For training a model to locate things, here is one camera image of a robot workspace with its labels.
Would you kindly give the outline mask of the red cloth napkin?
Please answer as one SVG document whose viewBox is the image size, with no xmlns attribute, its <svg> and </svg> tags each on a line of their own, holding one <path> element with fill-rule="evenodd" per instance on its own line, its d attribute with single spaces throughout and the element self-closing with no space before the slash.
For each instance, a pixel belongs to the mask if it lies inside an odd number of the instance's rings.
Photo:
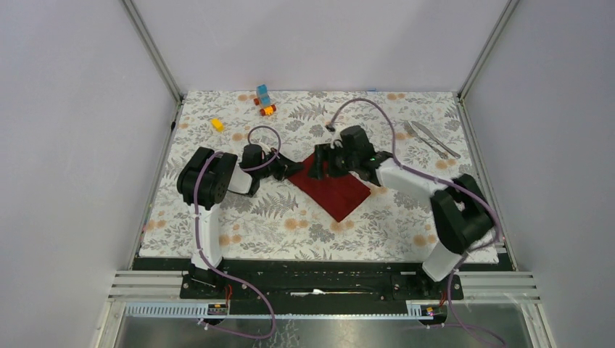
<svg viewBox="0 0 615 348">
<path fill-rule="evenodd" d="M 342 222 L 370 195 L 371 189 L 353 175 L 322 180 L 310 178 L 308 170 L 314 163 L 311 154 L 303 162 L 304 169 L 289 177 L 289 181 L 306 193 L 335 221 Z"/>
</svg>

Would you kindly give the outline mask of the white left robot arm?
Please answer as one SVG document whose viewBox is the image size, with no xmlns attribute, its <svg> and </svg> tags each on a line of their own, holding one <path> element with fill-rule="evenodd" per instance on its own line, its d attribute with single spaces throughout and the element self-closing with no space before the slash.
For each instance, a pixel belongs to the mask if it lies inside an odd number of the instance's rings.
<svg viewBox="0 0 615 348">
<path fill-rule="evenodd" d="M 193 213 L 194 249 L 188 274 L 197 288 L 209 298 L 221 295 L 224 277 L 217 273 L 223 255 L 220 237 L 221 203 L 227 193 L 252 197 L 260 182 L 272 177 L 283 181 L 305 166 L 275 148 L 247 144 L 242 156 L 200 147 L 181 170 L 176 188 Z"/>
</svg>

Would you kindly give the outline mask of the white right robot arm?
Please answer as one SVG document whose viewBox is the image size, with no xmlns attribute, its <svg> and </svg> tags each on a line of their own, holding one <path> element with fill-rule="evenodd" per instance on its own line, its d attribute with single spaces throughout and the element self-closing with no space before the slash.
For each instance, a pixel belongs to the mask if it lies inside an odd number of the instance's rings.
<svg viewBox="0 0 615 348">
<path fill-rule="evenodd" d="M 488 232 L 501 232 L 497 213 L 479 189 L 475 178 L 463 174 L 445 180 L 401 163 L 395 151 L 376 151 L 359 125 L 338 132 L 327 143 L 314 146 L 309 175 L 314 179 L 338 178 L 355 173 L 365 182 L 394 189 L 429 204 L 438 242 L 423 261 L 416 279 L 417 292 L 433 299 L 445 288 L 444 279 L 459 268 L 468 253 Z"/>
</svg>

